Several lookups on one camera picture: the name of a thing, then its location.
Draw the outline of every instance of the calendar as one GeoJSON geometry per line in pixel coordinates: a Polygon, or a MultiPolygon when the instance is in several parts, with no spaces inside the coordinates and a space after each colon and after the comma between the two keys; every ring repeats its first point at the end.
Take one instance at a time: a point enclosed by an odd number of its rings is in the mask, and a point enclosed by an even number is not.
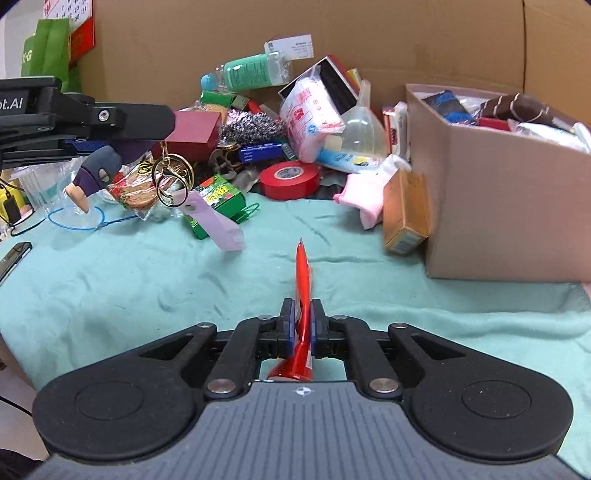
{"type": "Polygon", "coordinates": [[[70,58],[76,62],[95,46],[93,0],[44,0],[43,18],[70,18],[70,58]]]}

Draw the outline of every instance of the metal screw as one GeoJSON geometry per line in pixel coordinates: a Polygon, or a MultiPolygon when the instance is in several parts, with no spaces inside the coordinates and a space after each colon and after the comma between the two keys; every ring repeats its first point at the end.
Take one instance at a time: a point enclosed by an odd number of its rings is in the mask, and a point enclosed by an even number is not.
{"type": "Polygon", "coordinates": [[[217,378],[207,384],[207,389],[212,393],[222,395],[236,390],[236,384],[229,378],[217,378]]]}
{"type": "Polygon", "coordinates": [[[400,384],[392,378],[374,378],[369,382],[369,387],[377,393],[392,393],[398,389],[400,384]]]}

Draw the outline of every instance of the blue bottle cap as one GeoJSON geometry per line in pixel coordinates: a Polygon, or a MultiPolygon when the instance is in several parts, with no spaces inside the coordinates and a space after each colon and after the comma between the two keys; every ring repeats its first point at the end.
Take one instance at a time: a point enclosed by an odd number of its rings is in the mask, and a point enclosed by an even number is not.
{"type": "Polygon", "coordinates": [[[215,75],[208,73],[207,75],[203,75],[201,77],[201,88],[203,90],[207,90],[209,92],[214,92],[217,90],[217,78],[215,75]]]}

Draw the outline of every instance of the pink package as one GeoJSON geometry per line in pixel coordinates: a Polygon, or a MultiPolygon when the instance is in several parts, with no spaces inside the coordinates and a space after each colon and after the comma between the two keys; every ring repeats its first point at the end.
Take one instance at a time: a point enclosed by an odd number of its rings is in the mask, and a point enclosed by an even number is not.
{"type": "Polygon", "coordinates": [[[324,139],[341,133],[345,124],[320,80],[319,69],[301,77],[285,99],[279,113],[287,124],[287,136],[298,158],[305,163],[316,160],[324,139]]]}

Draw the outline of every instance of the blue box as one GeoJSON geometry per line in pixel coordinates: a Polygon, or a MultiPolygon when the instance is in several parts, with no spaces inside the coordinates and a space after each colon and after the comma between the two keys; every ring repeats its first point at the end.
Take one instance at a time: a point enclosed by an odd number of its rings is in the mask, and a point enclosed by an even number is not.
{"type": "Polygon", "coordinates": [[[283,156],[281,144],[277,142],[242,147],[238,150],[238,157],[241,163],[250,163],[259,160],[271,160],[283,156]]]}

